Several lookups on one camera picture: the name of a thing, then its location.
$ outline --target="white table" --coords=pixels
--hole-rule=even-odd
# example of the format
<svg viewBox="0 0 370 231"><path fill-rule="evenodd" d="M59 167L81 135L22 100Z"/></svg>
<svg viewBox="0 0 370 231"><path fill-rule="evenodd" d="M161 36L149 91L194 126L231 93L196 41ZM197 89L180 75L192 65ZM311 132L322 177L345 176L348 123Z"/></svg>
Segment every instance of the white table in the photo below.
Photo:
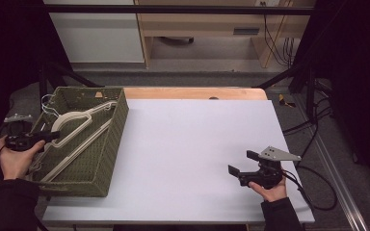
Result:
<svg viewBox="0 0 370 231"><path fill-rule="evenodd" d="M63 223L253 223L262 198L227 172L258 170L247 150L288 151L268 100L128 99L109 195L53 197L43 221ZM284 169L297 176L293 163ZM292 182L301 222L314 216Z"/></svg>

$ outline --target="wire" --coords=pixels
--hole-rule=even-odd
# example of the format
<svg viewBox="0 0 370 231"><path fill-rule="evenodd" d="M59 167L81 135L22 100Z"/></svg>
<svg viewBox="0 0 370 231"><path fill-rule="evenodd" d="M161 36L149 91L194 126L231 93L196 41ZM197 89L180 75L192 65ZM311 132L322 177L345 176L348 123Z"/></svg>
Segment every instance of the wire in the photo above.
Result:
<svg viewBox="0 0 370 231"><path fill-rule="evenodd" d="M327 208L322 208L322 207L314 206L314 208L315 208L315 209L318 209L318 210L322 210L322 211L330 211L330 210L334 209L334 208L336 207L337 203L338 203L338 196L337 196L337 193L336 193L336 191L335 191L334 187L333 187L333 186L332 186L332 184L330 183L330 181L329 181L329 180L327 180L327 179L326 179L324 176L322 176L320 173L318 173L317 171L315 171L315 170L313 170L313 169L311 169L311 168L309 168L309 167L299 166L299 167L298 167L298 169L299 169L299 168L301 168L301 169L305 169L305 170L307 170L307 171L310 171L310 172L314 173L315 175L317 175L318 177L320 177L324 182L326 182L326 183L329 185L329 187L330 187L330 189L331 189L331 191L332 191L332 195L333 195L334 201L332 202L332 205L331 205L331 206L329 206L329 207L327 207Z"/></svg>
<svg viewBox="0 0 370 231"><path fill-rule="evenodd" d="M322 113L323 112L325 112L325 111L327 111L327 110L330 110L331 109L331 107L327 107L327 108L325 108L325 109L323 109L323 111L321 111L320 113L318 113L317 114L317 119L320 121L323 117L325 117L325 116L328 116L328 115L331 115L332 114L332 111L329 111L329 112L327 112L326 114L323 114L322 115ZM295 127L293 127L293 128L290 128L290 129L286 129L285 131L283 131L283 135L286 137L286 136L290 136L290 135L294 135L294 134L296 134L296 133L298 133L298 132L300 132L300 131L302 131L302 130L304 130L304 129L306 129L306 128L310 128L311 126L313 126L314 124L310 124L310 125L308 125L308 126L306 126L306 127L304 127L305 125L307 125L308 123L310 123L310 120L307 120L306 122L304 122L304 123L302 123L302 124L299 124L299 125L297 125L297 126L295 126Z"/></svg>
<svg viewBox="0 0 370 231"><path fill-rule="evenodd" d="M267 19L266 19L266 14L263 14L263 17L264 17L264 40L266 41L266 44L267 46L269 47L270 51L272 52L273 56L275 57L276 61L278 64L280 65L283 65L283 66L287 66L287 62L280 56L280 54L278 53L278 48L276 47L276 44L275 42L273 41L273 38L272 38L272 35L270 35L270 32L267 28ZM270 40L272 41L272 44L273 44L273 47L275 47L275 50L277 52L277 56L275 54L275 52L273 51L273 48L269 45L269 42L267 41L267 36L266 34L269 34L269 37L270 37Z"/></svg>

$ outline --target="hand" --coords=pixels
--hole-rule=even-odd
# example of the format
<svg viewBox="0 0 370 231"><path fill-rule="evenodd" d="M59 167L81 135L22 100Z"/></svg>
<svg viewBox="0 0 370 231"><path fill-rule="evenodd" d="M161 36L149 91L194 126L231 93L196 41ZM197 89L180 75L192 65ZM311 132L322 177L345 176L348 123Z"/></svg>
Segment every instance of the hand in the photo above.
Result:
<svg viewBox="0 0 370 231"><path fill-rule="evenodd" d="M275 185L269 190L264 189L263 187L252 181L249 182L249 187L251 187L255 192L259 193L261 196L263 196L263 199L269 202L273 202L287 197L285 176L283 176L283 178L281 179L280 182L278 182L277 185Z"/></svg>
<svg viewBox="0 0 370 231"><path fill-rule="evenodd" d="M29 150L17 152L5 146L5 137L0 139L0 161L4 180L23 179L35 154L44 147L45 142L35 143Z"/></svg>

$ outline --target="woven basket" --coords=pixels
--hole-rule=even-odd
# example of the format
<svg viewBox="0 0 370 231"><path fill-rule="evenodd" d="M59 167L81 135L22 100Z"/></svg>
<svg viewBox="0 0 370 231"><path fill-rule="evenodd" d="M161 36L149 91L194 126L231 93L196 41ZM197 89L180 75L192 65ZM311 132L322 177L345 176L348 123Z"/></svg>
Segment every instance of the woven basket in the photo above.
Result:
<svg viewBox="0 0 370 231"><path fill-rule="evenodd" d="M92 115L92 123L71 141L59 148L49 148L42 160L41 169L33 174L32 181L40 185L42 195L50 196L106 196L119 150L119 142L128 115L128 106L123 89L60 87L48 102L48 107L63 115L67 112L82 112L110 100L117 106ZM33 131L50 130L57 117L42 113ZM69 166L51 182L40 180L65 156L70 154L104 122L112 119L109 128L93 141ZM62 126L60 138L80 126L85 118L73 119Z"/></svg>

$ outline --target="aluminum rail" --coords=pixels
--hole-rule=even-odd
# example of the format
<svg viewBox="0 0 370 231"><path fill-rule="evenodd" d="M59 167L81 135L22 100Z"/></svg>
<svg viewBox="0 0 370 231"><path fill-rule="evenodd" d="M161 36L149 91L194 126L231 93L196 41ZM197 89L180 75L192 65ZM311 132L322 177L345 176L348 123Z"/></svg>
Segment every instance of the aluminum rail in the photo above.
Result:
<svg viewBox="0 0 370 231"><path fill-rule="evenodd" d="M23 5L23 9L48 13L197 13L197 14L267 14L313 15L327 13L311 7L229 7L229 6L167 6L167 5Z"/></svg>
<svg viewBox="0 0 370 231"><path fill-rule="evenodd" d="M298 107L300 112L302 113L303 119L307 120L307 116L304 109L304 101L303 97L297 94L293 94L295 101L298 103ZM314 128L310 129L310 135L314 135ZM341 177L337 167L335 166L332 157L327 150L326 146L324 145L323 140L321 137L316 134L315 144L318 149L318 154L323 164L324 170L327 173L327 176L330 179L331 184L334 186L338 200L341 204L341 208L347 217L351 227L354 231L368 231L368 227L360 213L356 203L354 202L353 197L351 196L350 191L348 190L344 179Z"/></svg>

